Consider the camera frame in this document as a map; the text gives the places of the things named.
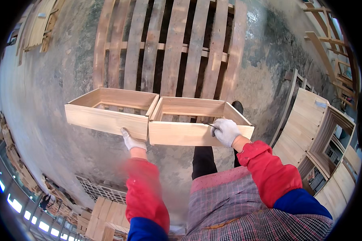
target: checkered apron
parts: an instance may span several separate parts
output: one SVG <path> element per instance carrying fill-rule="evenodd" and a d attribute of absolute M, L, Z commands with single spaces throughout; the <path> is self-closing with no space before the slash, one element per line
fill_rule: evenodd
<path fill-rule="evenodd" d="M 319 240 L 328 235 L 332 224 L 322 215 L 268 209 L 248 172 L 191 194 L 188 231 L 182 240 Z"/>

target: black shoe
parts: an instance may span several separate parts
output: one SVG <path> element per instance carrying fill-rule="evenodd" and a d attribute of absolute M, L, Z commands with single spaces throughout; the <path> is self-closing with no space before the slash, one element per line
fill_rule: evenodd
<path fill-rule="evenodd" d="M 244 112 L 244 108 L 243 105 L 241 104 L 240 101 L 236 100 L 232 103 L 232 106 L 238 111 L 240 112 L 240 114 L 243 114 Z"/>

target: red sleeve cover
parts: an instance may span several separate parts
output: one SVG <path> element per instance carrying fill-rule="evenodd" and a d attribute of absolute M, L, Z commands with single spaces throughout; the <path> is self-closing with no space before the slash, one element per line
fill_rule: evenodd
<path fill-rule="evenodd" d="M 276 200 L 287 192 L 302 188 L 298 169 L 291 164 L 283 165 L 279 157 L 272 155 L 272 148 L 262 141 L 245 144 L 237 158 L 242 166 L 248 167 L 268 208 L 273 208 Z"/>
<path fill-rule="evenodd" d="M 158 168 L 145 159 L 132 158 L 127 162 L 126 219 L 147 218 L 169 233 L 169 213 L 162 200 Z"/>

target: worker's arm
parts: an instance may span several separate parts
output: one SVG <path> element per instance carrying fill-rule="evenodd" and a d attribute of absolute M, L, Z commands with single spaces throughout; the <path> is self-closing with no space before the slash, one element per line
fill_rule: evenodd
<path fill-rule="evenodd" d="M 147 161 L 146 145 L 121 129 L 131 158 L 127 163 L 126 219 L 128 240 L 167 240 L 169 213 L 162 200 L 158 168 Z"/>
<path fill-rule="evenodd" d="M 332 219 L 327 209 L 302 188 L 298 169 L 290 164 L 283 165 L 279 157 L 272 155 L 269 145 L 243 137 L 231 120 L 223 119 L 213 125 L 216 128 L 212 131 L 219 141 L 226 146 L 231 143 L 230 146 L 238 152 L 239 163 L 251 172 L 260 198 L 268 208 L 290 214 L 318 214 Z"/>

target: black pants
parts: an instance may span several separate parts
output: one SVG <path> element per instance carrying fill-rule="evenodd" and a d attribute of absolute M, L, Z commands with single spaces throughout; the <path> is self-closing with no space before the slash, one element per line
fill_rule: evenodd
<path fill-rule="evenodd" d="M 234 167 L 238 167 L 240 166 L 240 163 L 236 156 L 238 152 L 235 149 L 233 151 L 235 152 Z M 192 180 L 200 176 L 217 172 L 215 160 L 213 158 L 212 147 L 195 147 L 192 164 L 193 164 Z"/>

